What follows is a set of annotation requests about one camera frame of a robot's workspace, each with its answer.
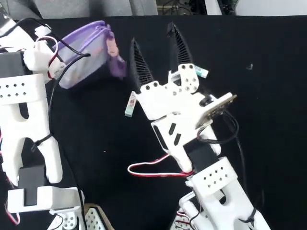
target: gray fabric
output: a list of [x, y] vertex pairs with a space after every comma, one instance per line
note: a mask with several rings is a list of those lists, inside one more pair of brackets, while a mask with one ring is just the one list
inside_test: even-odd
[[158, 15], [155, 0], [130, 0], [133, 15]]
[[158, 15], [155, 0], [0, 0], [13, 19]]
[[34, 0], [43, 18], [78, 18], [90, 16], [89, 0]]
[[40, 18], [30, 10], [29, 6], [27, 6], [28, 0], [0, 0], [0, 2], [9, 15], [15, 20], [20, 20], [22, 18]]
[[130, 16], [132, 10], [129, 0], [102, 0], [102, 14], [104, 16]]

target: black tablecloth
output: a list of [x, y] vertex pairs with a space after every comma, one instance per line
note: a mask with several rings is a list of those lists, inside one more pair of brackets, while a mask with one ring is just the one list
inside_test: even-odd
[[[305, 131], [307, 17], [113, 17], [111, 24], [120, 53], [128, 59], [130, 41], [139, 42], [154, 77], [167, 81], [169, 70], [166, 26], [173, 21], [194, 57], [209, 70], [203, 87], [216, 96], [238, 95], [230, 107], [240, 124], [246, 155], [248, 190], [253, 203], [264, 191], [261, 209], [272, 229], [303, 229], [306, 214]], [[93, 19], [49, 20], [61, 36]], [[35, 26], [25, 25], [30, 32]], [[56, 92], [54, 136], [63, 145], [84, 191], [86, 203], [97, 203], [117, 230], [166, 230], [180, 197], [189, 192], [184, 179], [136, 178], [127, 173], [134, 162], [163, 155], [138, 105], [133, 118], [124, 116], [130, 95], [127, 80], [110, 77], [104, 68], [76, 89]], [[217, 135], [223, 136], [219, 127]], [[241, 180], [235, 143], [223, 147]], [[34, 156], [25, 153], [24, 161]], [[63, 161], [59, 186], [74, 186]], [[152, 169], [179, 171], [173, 159]], [[0, 174], [0, 203], [9, 188]], [[1, 229], [47, 229], [47, 212], [21, 214], [14, 228], [0, 208]]]

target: cable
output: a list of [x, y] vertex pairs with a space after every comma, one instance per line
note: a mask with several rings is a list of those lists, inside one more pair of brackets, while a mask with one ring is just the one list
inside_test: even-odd
[[172, 9], [177, 9], [177, 13], [179, 12], [178, 9], [184, 9], [184, 10], [186, 10], [187, 12], [189, 12], [190, 15], [193, 15], [193, 13], [192, 13], [191, 10], [189, 10], [188, 8], [185, 8], [185, 7], [183, 7], [183, 6], [173, 6]]
[[[53, 87], [52, 87], [52, 91], [51, 91], [51, 96], [50, 96], [50, 100], [49, 100], [49, 112], [48, 112], [48, 116], [49, 116], [49, 128], [51, 129], [52, 125], [51, 125], [51, 122], [52, 122], [52, 103], [53, 103], [53, 96], [54, 96], [54, 92], [55, 92], [55, 89], [57, 88], [57, 86], [59, 85], [59, 82], [61, 81], [61, 79], [63, 78], [63, 76], [65, 75], [65, 73], [67, 72], [67, 70], [74, 64], [76, 63], [78, 60], [84, 58], [84, 57], [87, 57], [87, 54], [82, 54], [80, 55], [79, 57], [77, 57], [75, 60], [73, 60], [70, 64], [68, 64], [65, 69], [63, 70], [63, 72], [61, 73], [61, 75], [59, 76], [58, 79], [54, 80], [54, 84], [53, 84]], [[72, 173], [72, 176], [73, 176], [73, 179], [75, 181], [75, 184], [76, 184], [76, 187], [78, 189], [78, 194], [79, 194], [79, 199], [80, 199], [80, 206], [81, 206], [81, 215], [82, 215], [82, 219], [83, 219], [83, 222], [84, 222], [84, 225], [85, 225], [85, 230], [87, 230], [87, 225], [86, 225], [86, 221], [85, 221], [85, 216], [84, 216], [84, 205], [83, 205], [83, 199], [82, 199], [82, 194], [81, 194], [81, 190], [78, 186], [78, 183], [77, 183], [77, 179], [76, 179], [76, 175], [75, 175], [75, 172], [74, 170], [72, 169], [72, 166], [65, 154], [65, 151], [64, 151], [64, 148], [62, 147], [62, 155], [64, 157], [64, 159], [66, 160], [67, 164], [68, 164], [68, 167], [70, 168], [71, 170], [71, 173]]]
[[51, 39], [55, 42], [55, 46], [56, 46], [56, 50], [54, 51], [53, 53], [53, 56], [52, 58], [50, 59], [49, 63], [48, 63], [48, 71], [47, 71], [47, 74], [48, 74], [48, 77], [50, 79], [52, 79], [51, 75], [50, 75], [50, 72], [49, 72], [49, 68], [52, 64], [52, 62], [56, 59], [57, 55], [58, 55], [58, 52], [59, 52], [59, 44], [58, 44], [58, 41], [54, 38], [54, 37], [51, 37], [51, 36], [43, 36], [43, 37], [39, 37], [36, 39], [35, 43], [34, 43], [34, 46], [36, 45], [36, 43], [40, 40], [40, 39]]
[[73, 65], [75, 64], [77, 61], [79, 61], [80, 59], [84, 58], [84, 57], [88, 57], [87, 54], [82, 54], [79, 57], [77, 57], [75, 60], [73, 60], [70, 64], [68, 64], [65, 69], [63, 70], [63, 72], [60, 74], [59, 78], [54, 80], [54, 84], [51, 90], [51, 96], [50, 96], [50, 100], [49, 100], [49, 126], [51, 126], [51, 115], [52, 115], [52, 103], [53, 103], [53, 96], [54, 96], [54, 92], [57, 88], [57, 86], [59, 85], [59, 82], [61, 81], [61, 79], [63, 78], [63, 76], [65, 75], [65, 73], [67, 72], [67, 70]]
[[[226, 111], [225, 114], [230, 115], [231, 119], [229, 119], [229, 117], [227, 117], [227, 116], [224, 116], [223, 119], [226, 122], [229, 130], [231, 132], [234, 132], [234, 130], [236, 128], [235, 125], [238, 124], [238, 121], [235, 119], [235, 117], [233, 117], [231, 115], [231, 113], [229, 111]], [[241, 158], [243, 189], [244, 189], [246, 195], [248, 196], [248, 183], [247, 183], [247, 176], [246, 176], [245, 156], [244, 156], [244, 152], [243, 152], [241, 142], [240, 142], [238, 135], [236, 135], [235, 139], [236, 139], [236, 144], [239, 148], [239, 153], [240, 153], [240, 158]]]
[[62, 225], [63, 222], [64, 222], [64, 218], [63, 218], [62, 216], [60, 216], [59, 214], [56, 214], [56, 216], [61, 217], [61, 218], [62, 218], [62, 222], [61, 222], [56, 228], [50, 229], [50, 230], [56, 230], [56, 229], [58, 229], [59, 227], [61, 227], [61, 225]]
[[161, 158], [158, 158], [154, 161], [151, 162], [141, 162], [141, 163], [135, 163], [135, 164], [131, 164], [128, 166], [127, 171], [134, 175], [134, 176], [139, 176], [139, 177], [169, 177], [169, 176], [179, 176], [179, 177], [187, 177], [192, 175], [194, 172], [181, 172], [181, 173], [176, 173], [176, 172], [160, 172], [160, 173], [139, 173], [139, 172], [133, 172], [131, 169], [136, 167], [136, 166], [140, 166], [140, 165], [153, 165], [153, 164], [157, 164], [160, 163], [161, 161], [165, 160], [166, 158], [168, 158], [170, 155], [166, 154]]
[[49, 25], [47, 25], [46, 23], [41, 22], [40, 20], [38, 20], [38, 19], [36, 19], [36, 18], [24, 18], [24, 19], [19, 20], [19, 21], [18, 21], [14, 26], [12, 26], [7, 32], [5, 32], [3, 35], [0, 35], [0, 38], [9, 35], [9, 34], [10, 34], [11, 32], [13, 32], [14, 29], [16, 29], [20, 24], [22, 24], [23, 22], [26, 22], [26, 21], [34, 21], [34, 22], [38, 23], [39, 25], [42, 25], [42, 26], [47, 27], [49, 30], [51, 30], [51, 33], [50, 33], [50, 34], [51, 34], [55, 39], [57, 39], [58, 41], [62, 42], [64, 46], [66, 46], [68, 49], [70, 49], [70, 50], [71, 50], [72, 52], [74, 52], [75, 54], [83, 55], [83, 53], [81, 53], [81, 52], [75, 50], [75, 49], [72, 48], [70, 45], [68, 45], [66, 42], [64, 42], [58, 35], [56, 35], [56, 34], [52, 31], [52, 29], [51, 29], [51, 27], [50, 27]]
[[195, 216], [193, 216], [193, 217], [190, 219], [190, 221], [189, 221], [189, 224], [190, 224], [190, 226], [191, 226], [191, 228], [192, 228], [193, 230], [196, 230], [196, 229], [193, 227], [192, 221], [193, 221], [196, 217], [198, 217], [198, 215], [201, 213], [201, 209], [202, 209], [201, 203], [200, 203], [200, 202], [199, 202], [199, 205], [200, 205], [200, 209], [198, 210], [198, 213], [197, 213]]
[[201, 127], [198, 132], [197, 132], [197, 140], [204, 142], [204, 143], [209, 143], [209, 144], [226, 144], [230, 141], [232, 141], [233, 139], [235, 139], [239, 133], [239, 123], [237, 122], [237, 120], [228, 112], [225, 111], [223, 113], [223, 116], [226, 116], [233, 124], [234, 124], [234, 130], [232, 131], [232, 136], [225, 139], [225, 140], [213, 140], [213, 139], [203, 139], [201, 137], [201, 132], [206, 128], [206, 127]]
[[4, 204], [4, 208], [5, 208], [5, 212], [6, 215], [8, 215], [9, 219], [11, 220], [11, 222], [14, 225], [19, 225], [20, 224], [20, 215], [19, 213], [16, 213], [16, 218], [8, 211], [8, 201], [6, 200], [5, 204]]

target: robotic arm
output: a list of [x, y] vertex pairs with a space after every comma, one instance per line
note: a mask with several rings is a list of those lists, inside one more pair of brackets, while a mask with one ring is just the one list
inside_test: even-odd
[[[198, 91], [199, 80], [189, 49], [177, 29], [170, 23], [171, 70], [168, 83], [154, 80], [135, 40], [131, 43], [131, 75], [140, 102], [162, 149], [173, 156], [183, 172], [194, 171], [186, 185], [193, 192], [184, 196], [179, 205], [189, 220], [187, 227], [195, 230], [269, 230], [237, 180], [237, 174], [227, 157], [218, 158], [221, 146], [204, 144], [203, 139], [216, 140], [211, 127], [236, 98], [227, 93], [220, 98]], [[202, 207], [192, 202], [196, 197]]]

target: cable tie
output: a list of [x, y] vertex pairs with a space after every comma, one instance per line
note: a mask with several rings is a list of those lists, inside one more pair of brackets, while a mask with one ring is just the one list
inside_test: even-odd
[[43, 143], [44, 141], [48, 140], [50, 137], [52, 137], [52, 134], [50, 133], [48, 136], [45, 136], [43, 139], [40, 139], [33, 143], [33, 146], [31, 147], [31, 151], [34, 152], [37, 147]]

